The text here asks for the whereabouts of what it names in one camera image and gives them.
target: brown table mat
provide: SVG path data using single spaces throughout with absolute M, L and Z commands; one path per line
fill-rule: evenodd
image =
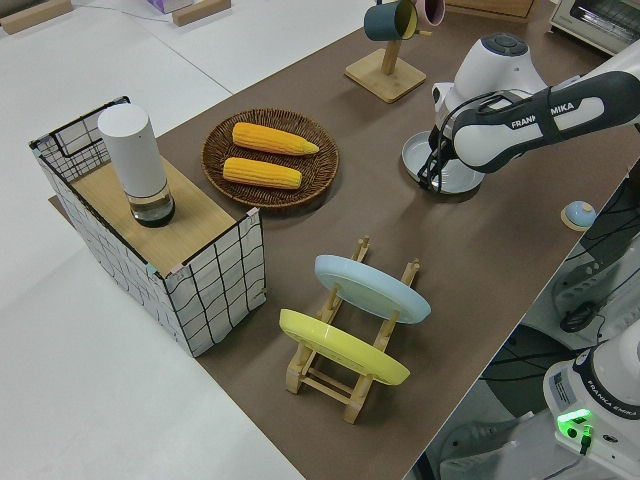
M 159 139 L 163 155 L 234 216 L 246 208 L 217 192 L 200 168 L 202 143 L 219 122 L 251 108 L 284 108 L 336 140 L 341 163 L 324 204 L 264 217 L 267 303 L 198 359 L 305 477 L 402 478 L 578 241 L 560 221 L 562 207 L 581 199 L 601 208 L 637 160 L 639 137 L 627 127 L 529 152 L 487 176 L 474 195 L 437 197 L 404 170 L 402 145 L 433 125 L 431 86 L 452 81 L 479 37 L 508 31 L 525 38 L 549 84 L 606 59 L 547 33 L 552 8 L 538 2 L 528 25 L 449 14 L 431 38 L 403 43 L 400 58 L 427 81 L 394 104 L 344 76 L 347 65 L 381 46 L 357 31 Z M 387 352 L 412 374 L 398 387 L 374 384 L 349 425 L 342 404 L 311 389 L 285 390 L 296 345 L 278 328 L 278 315 L 283 307 L 315 314 L 326 296 L 315 257 L 349 256 L 365 234 L 367 263 L 390 275 L 421 260 L 414 287 L 433 313 L 396 327 Z M 379 327 L 348 305 L 335 325 L 369 341 Z

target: corn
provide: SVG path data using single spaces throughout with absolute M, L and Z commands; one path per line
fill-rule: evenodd
M 299 135 L 255 123 L 236 123 L 233 126 L 232 136 L 233 143 L 239 147 L 260 150 L 261 152 L 309 155 L 320 150 L 317 145 Z
M 302 183 L 302 173 L 298 170 L 240 157 L 227 158 L 222 177 L 229 182 L 287 190 L 300 188 Z

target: mug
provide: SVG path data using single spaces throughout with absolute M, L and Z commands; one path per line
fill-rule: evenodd
M 418 11 L 411 0 L 376 0 L 364 15 L 364 31 L 371 40 L 407 40 L 417 27 Z
M 420 22 L 435 27 L 444 18 L 444 0 L 414 0 Z

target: green led light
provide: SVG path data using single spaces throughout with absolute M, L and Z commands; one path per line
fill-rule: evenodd
M 590 416 L 591 410 L 587 410 L 586 408 L 580 408 L 579 410 L 575 410 L 573 412 L 558 415 L 558 429 L 562 432 L 563 435 L 568 437 L 569 434 L 567 432 L 574 423 L 581 423 Z

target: franka emika robot arm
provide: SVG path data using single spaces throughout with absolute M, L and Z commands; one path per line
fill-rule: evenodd
M 483 174 L 529 150 L 637 124 L 640 41 L 587 75 L 549 87 L 523 40 L 505 33 L 490 35 L 469 50 L 453 83 L 433 86 L 433 98 L 431 154 L 423 159 L 426 163 L 406 166 L 427 189 L 471 190 Z M 447 182 L 454 190 L 447 189 Z
M 405 165 L 425 188 L 471 190 L 484 173 L 528 150 L 637 124 L 640 41 L 587 75 L 548 87 L 526 43 L 491 35 L 473 45 L 454 83 L 434 85 L 433 96 L 431 153 Z M 640 480 L 640 320 L 550 367 L 543 390 L 561 444 L 621 478 Z

